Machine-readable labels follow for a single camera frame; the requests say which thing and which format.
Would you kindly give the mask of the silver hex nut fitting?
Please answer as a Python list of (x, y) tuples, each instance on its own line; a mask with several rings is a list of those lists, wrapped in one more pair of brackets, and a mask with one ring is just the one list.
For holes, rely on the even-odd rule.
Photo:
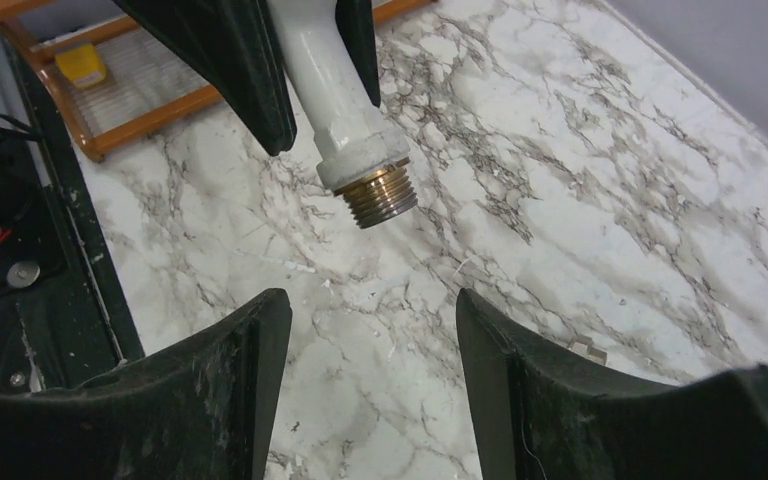
[(590, 337), (576, 336), (568, 343), (567, 348), (594, 363), (602, 366), (607, 364), (607, 352), (597, 348)]

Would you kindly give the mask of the white plastic water faucet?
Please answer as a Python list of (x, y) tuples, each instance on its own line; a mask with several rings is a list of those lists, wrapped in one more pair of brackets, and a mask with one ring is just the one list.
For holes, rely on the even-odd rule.
[(272, 1), (288, 78), (322, 158), (323, 185), (367, 229), (417, 204), (403, 130), (375, 107), (353, 66), (335, 20), (337, 1)]

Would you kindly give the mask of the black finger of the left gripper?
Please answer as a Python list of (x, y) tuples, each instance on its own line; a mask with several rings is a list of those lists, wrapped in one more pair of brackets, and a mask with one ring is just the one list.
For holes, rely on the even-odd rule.
[(297, 135), (265, 1), (119, 0), (116, 5), (220, 93), (271, 156)]
[(375, 23), (371, 0), (338, 0), (335, 20), (366, 93), (375, 107), (381, 105)]

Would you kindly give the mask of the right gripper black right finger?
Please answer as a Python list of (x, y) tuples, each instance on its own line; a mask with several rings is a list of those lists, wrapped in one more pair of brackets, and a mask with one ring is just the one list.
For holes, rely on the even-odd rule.
[(768, 479), (768, 366), (684, 385), (600, 365), (470, 289), (456, 304), (487, 479)]

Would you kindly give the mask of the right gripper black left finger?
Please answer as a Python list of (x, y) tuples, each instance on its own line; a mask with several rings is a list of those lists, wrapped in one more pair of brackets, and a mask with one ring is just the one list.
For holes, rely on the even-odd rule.
[(0, 394), (0, 479), (261, 479), (288, 351), (288, 294), (71, 388)]

